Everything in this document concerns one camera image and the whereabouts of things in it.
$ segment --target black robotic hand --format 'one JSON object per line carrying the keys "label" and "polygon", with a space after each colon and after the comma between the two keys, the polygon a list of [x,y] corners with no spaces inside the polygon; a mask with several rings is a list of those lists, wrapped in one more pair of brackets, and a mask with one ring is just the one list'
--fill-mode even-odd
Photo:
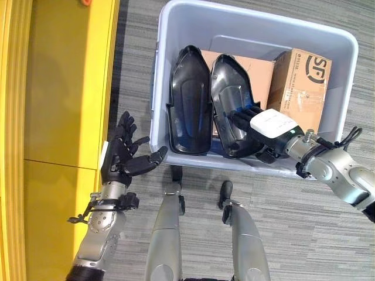
{"label": "black robotic hand", "polygon": [[132,141],[133,133],[137,129],[134,118],[125,111],[116,127],[115,135],[109,142],[107,153],[101,167],[102,183],[118,181],[126,186],[131,184],[131,178],[147,173],[156,168],[164,159],[168,148],[161,147],[151,155],[133,158],[138,147],[149,142],[148,136]]}
{"label": "black robotic hand", "polygon": [[246,131],[252,138],[263,143],[266,148],[255,156],[264,163],[271,164],[279,158],[286,158],[285,147],[294,136],[304,135],[303,130],[290,117],[274,110],[263,111],[259,107],[242,108],[232,111],[229,118],[233,124]]}

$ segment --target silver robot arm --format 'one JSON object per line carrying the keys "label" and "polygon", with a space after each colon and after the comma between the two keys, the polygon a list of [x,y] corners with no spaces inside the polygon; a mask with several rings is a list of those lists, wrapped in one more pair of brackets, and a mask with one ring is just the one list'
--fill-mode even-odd
{"label": "silver robot arm", "polygon": [[305,162],[301,168],[302,175],[310,174],[327,184],[344,202],[375,222],[374,172],[355,162],[343,148],[330,147],[319,139],[309,130],[305,136],[291,139],[285,151],[297,162]]}
{"label": "silver robot arm", "polygon": [[375,222],[375,174],[356,163],[346,152],[347,146],[361,133],[354,127],[341,142],[331,143],[303,130],[290,117],[274,110],[257,107],[231,112],[235,126],[260,141],[265,149],[256,156],[265,163],[291,157],[297,161],[297,174],[313,176],[326,183],[343,201]]}
{"label": "silver robot arm", "polygon": [[82,240],[67,281],[102,281],[124,230],[125,211],[138,208],[135,193],[127,192],[132,177],[156,168],[168,149],[163,146],[151,155],[134,157],[139,145],[149,141],[144,137],[132,141],[136,130],[134,118],[128,112],[121,116],[113,139],[104,151],[101,165],[102,189],[91,193],[83,214],[69,218],[74,224],[83,222],[88,228]]}

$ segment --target sf logo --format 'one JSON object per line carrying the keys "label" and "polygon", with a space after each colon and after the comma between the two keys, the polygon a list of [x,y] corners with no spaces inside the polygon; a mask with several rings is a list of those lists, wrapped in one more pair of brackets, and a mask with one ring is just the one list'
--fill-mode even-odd
{"label": "sf logo", "polygon": [[306,62],[306,75],[314,83],[323,84],[325,81],[325,67],[327,66],[327,61],[315,57],[312,62],[312,56],[309,56]]}

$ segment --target cardboard box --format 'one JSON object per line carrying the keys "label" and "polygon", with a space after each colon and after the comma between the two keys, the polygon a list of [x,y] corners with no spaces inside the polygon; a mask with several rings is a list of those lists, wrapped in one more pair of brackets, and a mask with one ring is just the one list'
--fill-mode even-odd
{"label": "cardboard box", "polygon": [[[210,70],[212,70],[214,62],[220,55],[221,53],[202,50],[202,56]],[[245,69],[249,76],[254,101],[260,101],[261,108],[266,109],[274,62],[253,59],[251,57],[233,57],[242,66],[242,68]],[[213,126],[213,136],[218,137],[215,125]]]}
{"label": "cardboard box", "polygon": [[267,108],[294,119],[306,131],[319,129],[332,62],[292,49],[276,58]]}

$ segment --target yellow panel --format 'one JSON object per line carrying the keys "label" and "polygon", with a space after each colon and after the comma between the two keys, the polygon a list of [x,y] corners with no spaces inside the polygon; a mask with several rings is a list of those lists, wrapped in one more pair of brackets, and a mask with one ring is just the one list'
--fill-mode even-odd
{"label": "yellow panel", "polygon": [[87,226],[66,220],[82,213],[95,171],[25,161],[25,232],[28,281],[65,280]]}
{"label": "yellow panel", "polygon": [[98,168],[106,136],[118,0],[34,1],[25,158]]}
{"label": "yellow panel", "polygon": [[31,0],[0,1],[0,277],[25,281],[23,121]]}

